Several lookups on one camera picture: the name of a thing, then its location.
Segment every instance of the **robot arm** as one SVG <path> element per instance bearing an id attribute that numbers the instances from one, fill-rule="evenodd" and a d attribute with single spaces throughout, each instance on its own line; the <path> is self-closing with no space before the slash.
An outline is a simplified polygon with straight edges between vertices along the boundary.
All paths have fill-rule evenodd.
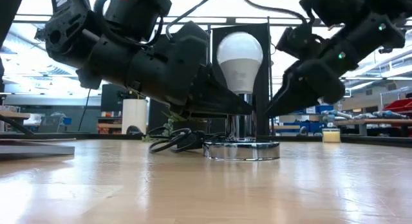
<path id="1" fill-rule="evenodd" d="M 52 0 L 53 16 L 41 32 L 51 58 L 78 68 L 82 87 L 97 89 L 106 80 L 169 104 L 179 114 L 252 112 L 252 106 L 215 80 L 205 60 L 209 35 L 194 23 L 187 23 L 171 39 L 159 38 L 159 25 L 154 39 L 141 44 L 149 40 L 156 20 L 169 13 L 170 0 L 111 0 L 103 16 L 105 1 L 97 0 L 93 11 L 88 0 Z M 320 98 L 337 102 L 344 95 L 339 77 L 355 70 L 380 46 L 403 47 L 404 32 L 394 24 L 412 14 L 412 0 L 301 0 L 300 4 L 311 20 L 302 18 L 302 25 L 287 28 L 277 45 L 298 61 L 285 71 L 282 88 L 267 108 L 269 116 L 314 106 Z M 331 39 L 313 34 L 312 10 L 326 26 L 343 23 L 344 28 Z"/>
<path id="2" fill-rule="evenodd" d="M 42 31 L 48 55 L 78 68 L 81 86 L 102 80 L 191 115 L 249 114 L 252 106 L 221 86 L 205 56 L 209 35 L 189 22 L 172 39 L 159 39 L 170 0 L 52 0 L 53 16 Z M 147 44 L 157 19 L 154 40 Z"/>
<path id="3" fill-rule="evenodd" d="M 380 46 L 403 48 L 405 32 L 395 26 L 412 14 L 412 0 L 301 0 L 311 17 L 287 28 L 276 48 L 298 58 L 283 75 L 281 89 L 267 108 L 279 116 L 319 104 L 334 104 L 344 95 L 339 77 Z M 326 26 L 344 24 L 331 39 L 312 34 L 312 10 Z"/>

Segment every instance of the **small jar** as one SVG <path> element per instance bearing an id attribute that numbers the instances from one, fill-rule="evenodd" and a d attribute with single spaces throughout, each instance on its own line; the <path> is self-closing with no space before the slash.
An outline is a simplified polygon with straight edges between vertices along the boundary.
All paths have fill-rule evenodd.
<path id="1" fill-rule="evenodd" d="M 324 143 L 340 143 L 341 130 L 339 128 L 324 128 L 322 129 Z"/>

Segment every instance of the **white light bulb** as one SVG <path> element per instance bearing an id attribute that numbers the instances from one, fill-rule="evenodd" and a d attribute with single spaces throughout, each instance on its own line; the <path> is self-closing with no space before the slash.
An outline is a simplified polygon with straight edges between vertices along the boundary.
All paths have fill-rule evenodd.
<path id="1" fill-rule="evenodd" d="M 227 87 L 233 93 L 253 93 L 253 85 L 263 60 L 263 50 L 249 33 L 226 36 L 218 47 L 218 63 Z"/>

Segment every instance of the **table surface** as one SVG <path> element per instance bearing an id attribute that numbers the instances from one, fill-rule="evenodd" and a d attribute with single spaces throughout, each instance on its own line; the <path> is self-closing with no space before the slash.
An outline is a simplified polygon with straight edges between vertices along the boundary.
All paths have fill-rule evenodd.
<path id="1" fill-rule="evenodd" d="M 406 124 L 412 125 L 412 120 L 370 118 L 360 120 L 340 120 L 335 121 L 335 125 L 355 125 L 355 124 Z"/>
<path id="2" fill-rule="evenodd" d="M 281 143 L 268 162 L 87 140 L 0 162 L 0 223 L 412 223 L 412 149 Z"/>
<path id="3" fill-rule="evenodd" d="M 0 111 L 0 115 L 3 115 L 4 117 L 8 117 L 8 118 L 23 118 L 23 119 L 30 118 L 29 113 L 17 113 L 17 112 L 12 112 L 12 111 Z"/>

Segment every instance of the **chrome pole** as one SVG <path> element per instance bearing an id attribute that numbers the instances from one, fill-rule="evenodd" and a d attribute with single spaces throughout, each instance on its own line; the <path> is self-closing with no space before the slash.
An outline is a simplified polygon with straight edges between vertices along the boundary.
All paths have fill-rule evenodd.
<path id="1" fill-rule="evenodd" d="M 238 94 L 245 102 L 253 105 L 252 94 Z M 232 141 L 256 139 L 256 113 L 251 115 L 228 115 L 226 118 L 226 137 Z"/>

